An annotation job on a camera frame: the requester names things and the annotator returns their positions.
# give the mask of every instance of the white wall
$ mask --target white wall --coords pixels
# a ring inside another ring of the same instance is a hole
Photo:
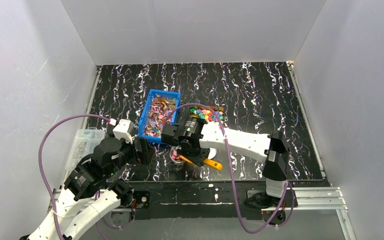
[[[28,235],[44,219],[39,144],[54,122],[84,112],[95,74],[59,0],[0,0],[0,240]],[[65,124],[45,144],[53,187],[78,126]]]
[[[97,65],[295,59],[325,0],[61,0]]]
[[[384,239],[384,1],[328,0],[295,70],[328,179],[356,237]]]

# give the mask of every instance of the marble surface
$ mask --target marble surface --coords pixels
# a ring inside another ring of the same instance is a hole
[[[288,178],[322,179],[285,62],[105,65],[90,113],[137,123],[150,89],[180,92],[183,104],[223,106],[231,129],[269,134],[277,128],[291,150]],[[106,123],[90,118],[88,127],[105,129]],[[214,159],[223,164],[219,172],[187,163],[176,166],[170,160],[169,147],[154,147],[155,159],[149,166],[126,165],[114,177],[130,181],[230,180],[225,150],[218,150]],[[231,157],[236,180],[264,179],[262,163],[233,153]]]

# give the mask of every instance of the blue tray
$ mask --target blue tray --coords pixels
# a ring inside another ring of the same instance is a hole
[[[180,105],[180,92],[173,92],[173,91],[163,91],[163,90],[157,90],[157,89],[151,89],[148,94],[148,98],[146,99],[145,107],[143,108],[142,115],[140,116],[139,125],[138,125],[138,135],[139,137],[145,137],[149,143],[156,143],[156,144],[162,144],[161,137],[156,136],[148,136],[144,134],[145,127],[148,122],[148,113],[150,112],[151,105],[152,105],[152,99],[156,98],[158,96],[162,98],[170,98],[170,99],[177,99],[175,103],[175,107],[177,108]],[[173,118],[171,119],[171,124],[176,123],[176,115],[177,111],[173,113]]]

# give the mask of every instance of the transparent plastic box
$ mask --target transparent plastic box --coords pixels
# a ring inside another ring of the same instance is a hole
[[[65,165],[65,170],[72,171],[80,159],[93,153],[94,148],[104,139],[104,136],[105,131],[102,129],[77,130]]]

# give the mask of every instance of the pile of candy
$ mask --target pile of candy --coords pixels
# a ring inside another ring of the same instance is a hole
[[[148,113],[148,121],[144,130],[144,134],[152,137],[161,137],[163,121],[167,115],[175,109],[176,98],[156,96],[152,98],[152,105]],[[172,121],[171,115],[166,124]]]
[[[210,106],[212,110],[216,112],[216,114],[220,117],[221,123],[225,124],[225,109],[222,106]],[[205,119],[209,123],[216,123],[216,116],[210,111],[201,107],[191,107],[189,109],[190,116],[200,119]]]

